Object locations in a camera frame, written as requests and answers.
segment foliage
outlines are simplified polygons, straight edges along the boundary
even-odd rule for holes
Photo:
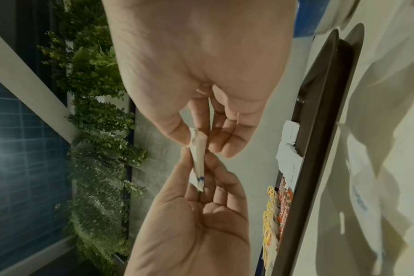
[[[57,0],[54,9],[59,32],[48,33],[50,48],[39,48],[57,68],[57,86],[74,96],[75,114],[67,119],[81,131],[69,153],[76,194],[67,232],[82,259],[105,275],[119,275],[113,255],[126,256],[130,248],[122,228],[129,219],[122,191],[131,196],[144,191],[126,180],[125,166],[141,165],[146,151],[126,140],[134,114],[97,99],[123,100],[126,93],[101,1]]]

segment dark brown tray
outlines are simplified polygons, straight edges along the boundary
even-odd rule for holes
[[[300,124],[295,148],[303,157],[303,164],[273,276],[288,276],[293,269],[339,107],[352,75],[353,55],[352,46],[339,39],[338,30],[333,30],[300,87],[292,121]],[[279,171],[276,187],[281,177]]]

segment vertical garden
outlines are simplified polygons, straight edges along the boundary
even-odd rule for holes
[[[81,134],[72,144],[71,178],[76,193],[67,206],[67,234],[80,257],[103,275],[119,275],[114,255],[127,256],[131,245],[122,225],[130,220],[131,197],[143,188],[127,180],[126,167],[138,166],[146,151],[127,141],[134,114],[102,100],[123,100],[126,93],[101,0],[57,0],[58,29],[48,33],[50,48],[40,49],[56,68],[60,90],[73,95],[75,113],[67,118]]]

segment hand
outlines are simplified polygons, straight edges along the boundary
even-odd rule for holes
[[[232,157],[250,141],[290,52],[296,0],[104,0],[124,85],[138,110],[188,145],[179,111]]]
[[[126,276],[248,276],[248,207],[242,184],[207,153],[204,192],[189,183],[186,147],[155,198],[126,269]]]

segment tiled wall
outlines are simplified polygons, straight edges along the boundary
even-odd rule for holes
[[[0,271],[63,238],[69,147],[0,84]]]

